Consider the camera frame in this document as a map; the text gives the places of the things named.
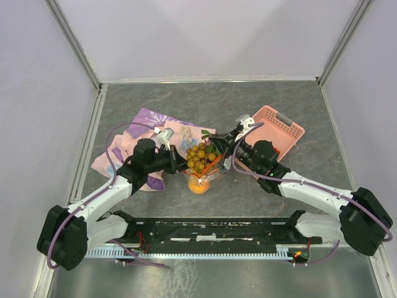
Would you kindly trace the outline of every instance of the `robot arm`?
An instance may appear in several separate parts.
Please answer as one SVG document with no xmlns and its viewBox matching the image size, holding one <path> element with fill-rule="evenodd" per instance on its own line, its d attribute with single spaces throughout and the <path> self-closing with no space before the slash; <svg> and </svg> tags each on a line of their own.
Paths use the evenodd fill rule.
<svg viewBox="0 0 397 298">
<path fill-rule="evenodd" d="M 47 214 L 37 250 L 44 255 L 51 254 L 51 260 L 71 270 L 81 262 L 87 251 L 122 237 L 128 226 L 126 220 L 129 215 L 120 212 L 101 220 L 103 214 L 136 193 L 147 182 L 148 174 L 161 170 L 176 174 L 187 168 L 174 145 L 167 143 L 157 153 L 155 150 L 153 140 L 141 139 L 133 155 L 117 170 L 114 181 L 110 179 L 98 190 L 67 208 L 54 206 Z"/>
<path fill-rule="evenodd" d="M 250 123 L 247 119 L 240 121 Z M 242 129 L 246 129 L 246 134 L 247 130 L 251 130 L 247 126 Z M 233 137 L 232 133 L 224 139 Z M 372 192 L 362 187 L 357 192 L 336 189 L 306 179 L 277 162 L 279 154 L 271 142 L 261 140 L 252 147 L 240 140 L 236 146 L 236 158 L 257 174 L 257 182 L 263 190 L 297 199 L 329 214 L 303 213 L 296 224 L 302 235 L 344 239 L 364 255 L 375 254 L 393 221 Z"/>
<path fill-rule="evenodd" d="M 261 176 L 257 182 L 266 192 L 297 199 L 329 214 L 296 212 L 298 218 L 293 222 L 296 222 L 295 228 L 300 234 L 308 238 L 344 239 L 365 255 L 376 252 L 386 235 L 385 229 L 351 202 L 353 200 L 364 206 L 386 228 L 390 228 L 393 221 L 370 191 L 363 188 L 357 192 L 336 189 L 300 176 L 277 162 L 278 153 L 271 142 L 261 140 L 252 147 L 243 140 L 252 129 L 252 118 L 242 117 L 238 122 L 232 132 L 210 136 L 211 142 L 225 158 L 231 158 L 234 152 L 237 160 Z M 123 237 L 129 215 L 117 212 L 101 220 L 103 214 L 137 192 L 147 182 L 148 174 L 160 170 L 176 174 L 187 168 L 175 146 L 168 142 L 172 131 L 163 131 L 161 135 L 166 135 L 166 138 L 157 153 L 154 141 L 141 139 L 133 155 L 117 170 L 115 179 L 67 208 L 58 205 L 52 208 L 40 234 L 37 250 L 44 255 L 51 254 L 51 260 L 70 270 L 81 262 L 87 251 L 111 239 Z"/>
</svg>

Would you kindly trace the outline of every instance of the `marble-patterned surface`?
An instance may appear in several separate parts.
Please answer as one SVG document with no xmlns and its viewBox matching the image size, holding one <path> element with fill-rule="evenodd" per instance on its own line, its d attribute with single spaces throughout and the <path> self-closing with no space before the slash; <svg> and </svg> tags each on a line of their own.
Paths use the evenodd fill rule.
<svg viewBox="0 0 397 298">
<path fill-rule="evenodd" d="M 314 81 L 110 85 L 90 164 L 103 153 L 108 131 L 131 121 L 142 107 L 227 132 L 240 115 L 253 115 L 264 105 L 306 130 L 283 165 L 315 181 L 350 188 L 324 99 Z M 83 197 L 106 180 L 89 168 Z M 164 182 L 165 191 L 139 191 L 114 210 L 122 209 L 134 217 L 289 216 L 297 209 L 319 212 L 302 202 L 267 194 L 254 178 L 233 169 L 201 196 L 189 191 L 182 174 L 165 174 Z"/>
</svg>

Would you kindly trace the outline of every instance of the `cable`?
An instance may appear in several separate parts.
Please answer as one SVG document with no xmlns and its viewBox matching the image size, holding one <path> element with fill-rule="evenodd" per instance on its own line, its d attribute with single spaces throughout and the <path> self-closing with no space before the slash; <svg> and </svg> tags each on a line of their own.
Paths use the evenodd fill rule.
<svg viewBox="0 0 397 298">
<path fill-rule="evenodd" d="M 137 256 L 135 253 L 133 253 L 132 251 L 130 251 L 127 247 L 125 247 L 124 245 L 122 245 L 122 244 L 121 244 L 120 242 L 118 242 L 117 240 L 114 240 L 114 239 L 113 239 L 113 240 L 111 240 L 111 241 L 109 241 L 109 242 L 112 242 L 112 243 L 118 245 L 119 247 L 123 248 L 124 251 L 125 251 L 126 253 L 128 253 L 130 256 L 133 256 L 135 259 L 137 259 L 137 260 L 139 260 L 139 261 L 141 261 L 141 262 L 143 263 L 143 264 L 142 264 L 142 263 L 135 263 L 135 262 L 133 262 L 133 263 L 125 263 L 125 264 L 130 264 L 130 265 L 146 265 L 146 266 L 154 266 L 154 267 L 159 267 L 159 268 L 163 268 L 163 267 L 166 266 L 165 264 L 151 263 L 151 262 L 148 262 L 148 261 L 146 261 L 146 260 L 140 258 L 139 256 Z"/>
<path fill-rule="evenodd" d="M 323 262 L 323 261 L 329 259 L 330 257 L 332 257 L 333 255 L 335 255 L 335 252 L 337 251 L 337 249 L 338 249 L 340 243 L 341 243 L 341 241 L 338 240 L 338 241 L 336 242 L 334 248 L 331 250 L 331 252 L 330 252 L 328 255 L 326 255 L 324 258 L 321 258 L 321 259 L 319 259 L 319 260 L 316 260 L 316 261 L 313 261 L 313 262 L 310 262 L 310 263 L 305 263 L 305 264 L 294 263 L 293 266 L 294 266 L 294 267 L 295 267 L 295 266 L 299 266 L 299 267 L 304 266 L 304 267 L 306 267 L 306 266 L 309 266 L 309 265 L 313 265 L 313 264 L 317 264 L 317 263 Z"/>
<path fill-rule="evenodd" d="M 327 192 L 328 194 L 335 196 L 335 197 L 340 197 L 341 199 L 346 200 L 347 202 L 355 205 L 357 208 L 359 208 L 362 212 L 364 212 L 365 214 L 367 214 L 374 222 L 376 222 L 388 235 L 388 238 L 383 239 L 383 242 L 390 242 L 393 239 L 393 234 L 391 233 L 391 231 L 388 229 L 388 227 L 386 227 L 386 225 L 381 222 L 376 216 L 374 216 L 370 211 L 368 211 L 368 209 L 366 209 L 364 206 L 362 206 L 361 204 L 359 204 L 358 202 L 356 202 L 355 200 L 353 200 L 352 198 L 349 198 L 347 196 L 345 196 L 344 194 L 340 195 L 338 192 L 333 191 L 332 189 L 328 189 L 324 186 L 318 185 L 316 183 L 312 183 L 309 181 L 302 181 L 299 179 L 282 179 L 282 178 L 274 178 L 274 177 L 268 177 L 268 176 L 264 176 L 261 174 L 257 174 L 257 173 L 253 173 L 253 172 L 247 172 L 247 171 L 243 171 L 240 169 L 237 169 L 236 163 L 234 162 L 234 159 L 236 158 L 236 154 L 237 154 L 237 149 L 240 146 L 241 142 L 247 137 L 247 135 L 249 135 L 251 132 L 253 132 L 255 129 L 258 129 L 259 127 L 263 126 L 264 123 L 263 122 L 258 122 L 256 124 L 252 124 L 251 126 L 254 127 L 253 129 L 251 129 L 245 136 L 243 136 L 237 143 L 236 147 L 234 148 L 233 151 L 233 155 L 231 157 L 231 164 L 233 165 L 233 168 L 241 173 L 241 174 L 245 174 L 245 175 L 250 175 L 250 176 L 254 176 L 254 177 L 258 177 L 258 178 L 262 178 L 265 180 L 269 180 L 269 181 L 276 181 L 276 182 L 288 182 L 288 183 L 298 183 L 298 184 L 305 184 L 305 185 L 309 185 L 311 187 L 314 187 L 316 189 L 319 189 L 320 191 L 324 191 Z"/>
<path fill-rule="evenodd" d="M 110 154 L 109 154 L 109 140 L 110 140 L 110 136 L 112 135 L 112 133 L 116 130 L 119 129 L 120 127 L 126 126 L 126 125 L 140 125 L 140 126 L 144 126 L 147 127 L 149 129 L 153 129 L 151 126 L 146 125 L 146 124 L 142 124 L 142 123 L 138 123 L 138 122 L 128 122 L 128 123 L 124 123 L 124 124 L 120 124 L 118 126 L 116 126 L 114 129 L 112 129 L 107 137 L 106 137 L 106 142 L 105 142 L 105 154 L 107 159 L 109 160 L 110 166 L 113 169 L 113 178 L 110 182 L 110 184 L 106 187 L 103 188 L 103 190 L 101 190 L 100 192 L 98 192 L 97 194 L 94 194 L 91 198 L 89 198 L 86 202 L 84 202 L 83 204 L 81 204 L 79 207 L 76 208 L 76 210 L 74 210 L 72 213 L 69 214 L 69 216 L 67 218 L 65 218 L 65 220 L 61 223 L 61 225 L 58 227 L 58 229 L 55 232 L 54 237 L 51 240 L 50 243 L 50 247 L 48 248 L 48 253 L 47 253 L 47 265 L 50 269 L 56 269 L 59 267 L 58 264 L 56 265 L 52 265 L 51 263 L 51 256 L 52 256 L 52 251 L 54 249 L 55 243 L 60 235 L 60 233 L 62 232 L 63 228 L 65 227 L 65 225 L 69 222 L 69 220 L 71 220 L 71 218 L 73 216 L 75 216 L 79 211 L 82 211 L 83 208 L 85 208 L 85 206 L 87 206 L 89 203 L 91 203 L 94 199 L 96 199 L 97 197 L 99 197 L 101 194 L 103 194 L 105 191 L 107 191 L 109 189 L 109 186 L 112 186 L 115 182 L 116 182 L 116 178 L 117 178 L 117 170 L 116 170 L 116 166 L 114 165 L 112 159 L 110 158 Z"/>
</svg>

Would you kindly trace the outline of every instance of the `metal frame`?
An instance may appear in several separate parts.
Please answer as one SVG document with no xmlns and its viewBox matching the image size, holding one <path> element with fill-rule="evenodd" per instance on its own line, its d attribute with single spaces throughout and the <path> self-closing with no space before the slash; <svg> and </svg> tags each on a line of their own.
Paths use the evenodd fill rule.
<svg viewBox="0 0 397 298">
<path fill-rule="evenodd" d="M 339 37 L 339 40 L 334 47 L 334 50 L 329 57 L 326 66 L 324 68 L 323 73 L 317 80 L 320 86 L 324 86 L 326 81 L 329 79 L 332 71 L 337 65 L 339 59 L 341 58 L 346 46 L 349 44 L 351 38 L 354 36 L 355 31 L 359 27 L 361 21 L 365 17 L 371 3 L 373 0 L 361 0 L 357 7 L 355 8 L 352 16 L 350 17 L 345 29 L 343 30 L 342 35 Z"/>
<path fill-rule="evenodd" d="M 86 130 L 86 136 L 83 141 L 81 148 L 81 154 L 76 167 L 76 174 L 72 184 L 70 185 L 70 192 L 65 200 L 65 206 L 71 201 L 75 201 L 81 197 L 81 190 L 84 186 L 86 173 L 89 165 L 89 159 L 91 157 L 92 148 L 96 137 L 96 132 L 99 125 L 100 115 L 102 114 L 102 108 L 104 106 L 106 92 L 108 84 L 103 84 L 100 91 L 97 92 L 94 105 L 92 107 L 89 124 Z M 37 268 L 36 277 L 32 285 L 30 292 L 30 298 L 42 298 L 47 297 L 48 291 L 50 290 L 51 281 L 54 275 L 54 270 L 47 266 L 47 257 L 42 256 L 40 263 Z"/>
<path fill-rule="evenodd" d="M 81 150 L 76 175 L 73 179 L 73 184 L 71 186 L 70 195 L 68 200 L 65 202 L 66 205 L 69 203 L 74 203 L 80 201 L 81 193 L 83 191 L 84 182 L 86 180 L 86 174 L 89 166 L 89 160 L 92 153 L 92 148 L 94 147 L 94 141 L 97 134 L 100 115 L 102 114 L 102 109 L 104 107 L 107 88 L 109 84 L 102 84 L 99 94 L 96 96 L 94 107 L 92 108 L 89 125 L 87 128 L 86 136 L 83 142 L 83 148 Z"/>
<path fill-rule="evenodd" d="M 323 95 L 325 105 L 328 110 L 329 118 L 331 120 L 332 127 L 334 129 L 337 144 L 338 144 L 339 149 L 342 153 L 342 158 L 343 158 L 343 162 L 346 167 L 347 176 L 349 177 L 350 185 L 352 186 L 352 189 L 357 189 L 358 187 L 352 177 L 352 172 L 350 171 L 349 164 L 347 163 L 346 154 L 345 154 L 343 145 L 341 143 L 341 139 L 339 138 L 339 134 L 337 132 L 335 120 L 333 117 L 331 107 L 329 106 L 325 90 L 322 85 L 320 85 L 319 88 L 320 88 L 321 94 Z M 373 273 L 375 275 L 375 279 L 377 280 L 378 287 L 379 287 L 382 297 L 397 298 L 397 282 L 396 282 L 395 276 L 393 274 L 393 270 L 390 266 L 390 262 L 387 258 L 387 254 L 386 254 L 385 247 L 383 246 L 383 244 L 381 244 L 379 246 L 379 249 L 375 253 L 375 255 L 370 257 L 370 261 L 371 261 Z"/>
<path fill-rule="evenodd" d="M 99 90 L 100 89 L 100 81 L 98 80 L 97 76 L 95 75 L 95 71 L 91 68 L 87 57 L 84 54 L 83 48 L 80 46 L 77 38 L 73 35 L 72 30 L 66 20 L 65 15 L 62 13 L 61 7 L 56 0 L 45 0 L 50 12 L 53 14 L 56 22 L 60 26 L 60 29 L 63 32 L 66 40 L 68 41 L 70 47 L 72 48 L 76 58 L 79 60 L 81 66 L 84 68 L 85 72 L 88 75 L 91 83 L 94 87 Z"/>
</svg>

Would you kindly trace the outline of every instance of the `orange fruit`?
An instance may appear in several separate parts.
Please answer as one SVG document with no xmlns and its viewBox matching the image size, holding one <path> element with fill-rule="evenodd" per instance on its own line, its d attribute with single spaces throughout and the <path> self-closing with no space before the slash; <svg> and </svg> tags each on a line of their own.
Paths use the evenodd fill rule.
<svg viewBox="0 0 397 298">
<path fill-rule="evenodd" d="M 202 185 L 197 185 L 194 182 L 190 181 L 187 183 L 187 186 L 189 187 L 189 189 L 194 192 L 195 194 L 203 194 L 205 193 L 207 190 L 209 190 L 210 188 L 210 183 L 209 182 L 205 182 L 202 183 Z"/>
</svg>

